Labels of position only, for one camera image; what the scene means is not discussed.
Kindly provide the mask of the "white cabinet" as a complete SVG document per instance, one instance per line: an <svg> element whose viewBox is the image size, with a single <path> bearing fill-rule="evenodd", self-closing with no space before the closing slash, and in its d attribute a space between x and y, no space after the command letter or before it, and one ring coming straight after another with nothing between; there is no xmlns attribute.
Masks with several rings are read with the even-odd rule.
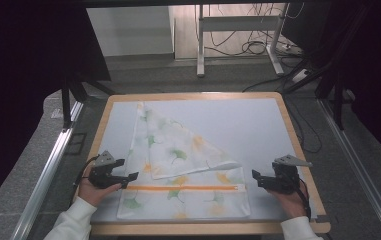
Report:
<svg viewBox="0 0 381 240"><path fill-rule="evenodd" d="M168 6L88 8L87 13L104 56L174 52Z"/></svg>

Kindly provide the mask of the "white metal desk frame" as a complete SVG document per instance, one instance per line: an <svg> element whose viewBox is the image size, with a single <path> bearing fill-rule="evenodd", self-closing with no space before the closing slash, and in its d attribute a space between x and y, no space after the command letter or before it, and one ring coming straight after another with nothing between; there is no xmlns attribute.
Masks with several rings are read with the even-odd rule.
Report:
<svg viewBox="0 0 381 240"><path fill-rule="evenodd" d="M273 32L272 40L265 44L265 49L277 76L283 76L284 70L276 53L278 40L285 22L288 3L285 3L277 15L246 15L246 16L204 16L204 6L199 6L199 16L196 23L198 52L197 76L205 76L205 45L206 32L239 32L264 31Z"/></svg>

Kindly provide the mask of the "person's left hand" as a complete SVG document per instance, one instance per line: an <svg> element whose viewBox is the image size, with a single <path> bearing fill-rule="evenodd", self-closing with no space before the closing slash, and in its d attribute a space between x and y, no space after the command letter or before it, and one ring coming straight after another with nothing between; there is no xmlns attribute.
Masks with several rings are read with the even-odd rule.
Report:
<svg viewBox="0 0 381 240"><path fill-rule="evenodd" d="M91 168L87 167L80 180L78 196L94 207L97 207L106 196L122 187L121 184L115 184L106 189L99 189L88 180L90 173Z"/></svg>

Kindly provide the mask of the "person's right hand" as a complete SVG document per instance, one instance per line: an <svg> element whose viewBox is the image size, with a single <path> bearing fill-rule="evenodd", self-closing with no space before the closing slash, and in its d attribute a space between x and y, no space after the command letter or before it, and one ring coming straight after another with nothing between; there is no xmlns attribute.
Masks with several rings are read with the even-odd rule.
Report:
<svg viewBox="0 0 381 240"><path fill-rule="evenodd" d="M281 194L272 190L268 190L268 193L279 201L289 219L307 216L305 201L308 199L308 194L303 182L300 182L299 190L292 194Z"/></svg>

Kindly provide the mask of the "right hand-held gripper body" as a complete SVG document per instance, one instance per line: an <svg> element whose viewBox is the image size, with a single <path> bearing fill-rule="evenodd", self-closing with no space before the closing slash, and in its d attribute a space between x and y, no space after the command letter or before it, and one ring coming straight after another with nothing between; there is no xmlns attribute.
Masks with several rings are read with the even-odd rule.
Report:
<svg viewBox="0 0 381 240"><path fill-rule="evenodd" d="M293 155L276 158L273 162L281 164L281 170L274 171L275 183L273 190L282 194L291 194L300 188L298 166L313 166L311 162L299 159Z"/></svg>

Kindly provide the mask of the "white power strip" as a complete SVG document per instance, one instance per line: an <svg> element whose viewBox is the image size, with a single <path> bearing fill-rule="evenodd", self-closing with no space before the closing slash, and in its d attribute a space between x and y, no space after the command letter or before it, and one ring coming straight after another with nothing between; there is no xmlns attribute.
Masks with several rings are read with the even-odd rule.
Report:
<svg viewBox="0 0 381 240"><path fill-rule="evenodd" d="M307 76L309 76L311 74L311 71L308 70L308 69L301 69L292 79L292 81L294 83L297 83L301 80L303 80L304 78L306 78Z"/></svg>

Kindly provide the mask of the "white leaf-print pillowcase orange zipper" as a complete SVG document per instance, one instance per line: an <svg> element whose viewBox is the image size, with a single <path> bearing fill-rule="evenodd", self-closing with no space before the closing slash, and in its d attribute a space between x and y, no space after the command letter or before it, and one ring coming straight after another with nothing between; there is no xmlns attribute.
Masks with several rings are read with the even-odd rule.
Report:
<svg viewBox="0 0 381 240"><path fill-rule="evenodd" d="M243 167L179 121L137 104L122 220L213 220L251 214Z"/></svg>

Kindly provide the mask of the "black metal stand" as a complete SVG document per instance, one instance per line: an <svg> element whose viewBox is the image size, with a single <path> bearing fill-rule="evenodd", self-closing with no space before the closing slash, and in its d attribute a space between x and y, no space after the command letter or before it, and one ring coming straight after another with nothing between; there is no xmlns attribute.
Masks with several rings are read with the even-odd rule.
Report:
<svg viewBox="0 0 381 240"><path fill-rule="evenodd" d="M62 96L62 113L63 113L63 132L72 126L72 113L70 106L70 96L76 101L83 103L87 100L88 94L84 88L84 83L95 87L107 95L115 95L115 91L103 85L99 81L91 80L83 74L75 74L74 76L66 76L63 80L61 96Z"/></svg>
<svg viewBox="0 0 381 240"><path fill-rule="evenodd" d="M344 129L342 125L344 81L340 77L343 61L347 57L350 45L354 42L355 36L365 21L372 4L370 0L350 1L353 3L352 8L342 25L328 40L328 46L324 45L324 50L321 52L321 56L326 57L326 62L298 83L282 90L283 94L291 94L319 79L314 95L317 99L324 100L330 93L333 93L333 98L331 99L332 119L340 130Z"/></svg>

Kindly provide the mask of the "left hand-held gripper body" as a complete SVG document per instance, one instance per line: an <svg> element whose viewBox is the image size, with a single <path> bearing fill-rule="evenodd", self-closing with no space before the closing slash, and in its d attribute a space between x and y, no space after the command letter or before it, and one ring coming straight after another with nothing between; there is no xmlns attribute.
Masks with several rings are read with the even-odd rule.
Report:
<svg viewBox="0 0 381 240"><path fill-rule="evenodd" d="M124 177L113 176L115 159L108 151L104 151L95 158L88 180L97 188L106 189L115 184L121 184Z"/></svg>

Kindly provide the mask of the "dark floor hatch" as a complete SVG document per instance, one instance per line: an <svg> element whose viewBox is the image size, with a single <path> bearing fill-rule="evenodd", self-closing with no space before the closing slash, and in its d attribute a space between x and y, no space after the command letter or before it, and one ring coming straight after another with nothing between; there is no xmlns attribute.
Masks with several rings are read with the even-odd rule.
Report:
<svg viewBox="0 0 381 240"><path fill-rule="evenodd" d="M74 133L71 135L71 138L67 144L65 150L66 155L80 155L86 141L86 133Z"/></svg>

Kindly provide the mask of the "aluminium floor rail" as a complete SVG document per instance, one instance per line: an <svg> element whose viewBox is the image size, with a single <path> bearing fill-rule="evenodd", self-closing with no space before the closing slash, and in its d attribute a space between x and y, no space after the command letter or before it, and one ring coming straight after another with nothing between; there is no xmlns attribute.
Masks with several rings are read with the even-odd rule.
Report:
<svg viewBox="0 0 381 240"><path fill-rule="evenodd" d="M356 175L367 199L369 200L373 210L375 211L381 223L381 193L373 183L370 175L365 169L356 150L346 135L344 130L341 130L333 118L333 111L327 100L320 99L318 104L335 136L337 142L342 149L345 158L347 159L352 171Z"/></svg>
<svg viewBox="0 0 381 240"><path fill-rule="evenodd" d="M83 103L75 102L72 109L69 111L69 114L71 115L70 126L60 132L9 240L26 240L31 232L34 221L36 220L47 195L83 106Z"/></svg>

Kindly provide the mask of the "dark curtain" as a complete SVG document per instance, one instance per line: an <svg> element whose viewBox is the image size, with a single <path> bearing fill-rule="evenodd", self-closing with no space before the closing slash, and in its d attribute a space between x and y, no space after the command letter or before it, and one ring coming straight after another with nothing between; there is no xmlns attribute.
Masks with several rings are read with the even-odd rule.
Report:
<svg viewBox="0 0 381 240"><path fill-rule="evenodd" d="M326 70L316 96L351 91L353 112L381 143L381 0L294 0L282 35Z"/></svg>
<svg viewBox="0 0 381 240"><path fill-rule="evenodd" d="M84 7L0 0L0 187L68 81L110 78Z"/></svg>

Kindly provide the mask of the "white table mat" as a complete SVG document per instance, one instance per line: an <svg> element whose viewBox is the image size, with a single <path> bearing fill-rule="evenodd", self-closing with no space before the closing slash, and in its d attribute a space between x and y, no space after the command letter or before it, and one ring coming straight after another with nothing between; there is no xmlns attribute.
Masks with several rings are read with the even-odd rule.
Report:
<svg viewBox="0 0 381 240"><path fill-rule="evenodd" d="M159 113L184 124L240 163L251 214L246 218L213 220L122 220L117 217L121 190L102 202L92 217L94 222L285 219L286 215L280 203L252 178L252 170L265 176L273 175L272 162L276 158L296 152L290 138L291 127L285 123L276 99L116 101L106 113L107 123L96 150L107 150L114 157L125 159L124 166L115 171L118 175L131 174L126 172L126 164L139 102L146 102Z"/></svg>

